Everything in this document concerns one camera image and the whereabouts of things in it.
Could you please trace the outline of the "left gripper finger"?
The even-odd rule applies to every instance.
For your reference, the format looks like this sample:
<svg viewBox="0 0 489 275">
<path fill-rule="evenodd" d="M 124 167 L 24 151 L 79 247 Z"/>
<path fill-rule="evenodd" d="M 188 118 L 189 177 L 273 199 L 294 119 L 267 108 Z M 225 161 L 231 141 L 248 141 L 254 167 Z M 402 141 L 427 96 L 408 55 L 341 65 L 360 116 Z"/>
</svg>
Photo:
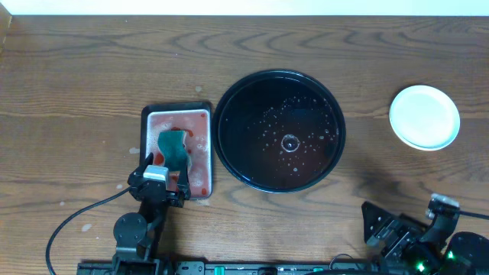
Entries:
<svg viewBox="0 0 489 275">
<path fill-rule="evenodd" d="M 154 162 L 154 154 L 149 153 L 148 156 L 140 163 L 138 167 L 138 174 L 143 174 L 148 166 L 151 166 Z"/>
<path fill-rule="evenodd" d="M 182 170 L 179 173 L 179 178 L 177 181 L 177 188 L 180 193 L 184 195 L 185 199 L 189 199 L 191 197 L 191 190 L 189 184 L 189 176 L 188 176 L 188 166 L 186 163 L 182 166 Z"/>
</svg>

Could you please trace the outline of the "green yellow sponge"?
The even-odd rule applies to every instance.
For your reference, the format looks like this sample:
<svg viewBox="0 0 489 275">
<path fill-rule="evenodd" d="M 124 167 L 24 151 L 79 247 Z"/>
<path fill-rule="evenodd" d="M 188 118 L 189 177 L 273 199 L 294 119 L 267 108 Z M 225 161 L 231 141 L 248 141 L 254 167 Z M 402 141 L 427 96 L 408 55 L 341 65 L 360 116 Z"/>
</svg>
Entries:
<svg viewBox="0 0 489 275">
<path fill-rule="evenodd" d="M 185 131 L 164 131 L 157 139 L 157 145 L 164 157 L 163 166 L 170 172 L 186 172 L 189 154 L 186 151 Z"/>
</svg>

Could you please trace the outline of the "mint plate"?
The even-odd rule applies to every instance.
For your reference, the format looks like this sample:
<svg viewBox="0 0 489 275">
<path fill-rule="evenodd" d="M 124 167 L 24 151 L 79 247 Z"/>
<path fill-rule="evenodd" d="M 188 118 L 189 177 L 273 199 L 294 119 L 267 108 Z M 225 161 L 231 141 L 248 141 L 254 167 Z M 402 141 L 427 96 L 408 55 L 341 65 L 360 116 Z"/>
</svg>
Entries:
<svg viewBox="0 0 489 275">
<path fill-rule="evenodd" d="M 451 98 L 426 85 L 401 90 L 390 105 L 389 121 L 403 143 L 426 151 L 449 146 L 461 126 L 460 114 Z"/>
</svg>

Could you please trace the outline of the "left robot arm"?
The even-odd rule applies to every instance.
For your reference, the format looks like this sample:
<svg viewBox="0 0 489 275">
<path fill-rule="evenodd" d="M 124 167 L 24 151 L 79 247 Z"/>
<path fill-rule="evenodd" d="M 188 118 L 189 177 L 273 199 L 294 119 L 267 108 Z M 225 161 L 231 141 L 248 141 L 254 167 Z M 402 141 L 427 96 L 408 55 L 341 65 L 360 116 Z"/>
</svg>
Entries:
<svg viewBox="0 0 489 275">
<path fill-rule="evenodd" d="M 189 156 L 171 157 L 165 166 L 147 158 L 128 177 L 128 192 L 141 205 L 117 220 L 111 274 L 174 274 L 175 264 L 158 258 L 161 234 L 170 207 L 182 208 L 191 196 L 188 180 Z"/>
</svg>

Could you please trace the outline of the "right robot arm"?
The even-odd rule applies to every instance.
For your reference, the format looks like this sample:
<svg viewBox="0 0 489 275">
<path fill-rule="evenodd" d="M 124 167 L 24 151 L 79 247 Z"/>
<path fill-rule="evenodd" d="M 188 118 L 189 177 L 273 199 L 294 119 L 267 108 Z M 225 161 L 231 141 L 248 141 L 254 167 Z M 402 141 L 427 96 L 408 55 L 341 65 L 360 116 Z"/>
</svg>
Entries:
<svg viewBox="0 0 489 275">
<path fill-rule="evenodd" d="M 432 197 L 425 224 L 405 214 L 394 215 L 364 202 L 364 241 L 382 246 L 373 260 L 380 274 L 487 274 L 488 239 L 469 232 L 456 232 L 462 215 L 487 219 L 486 215 L 464 212 L 448 197 Z"/>
</svg>

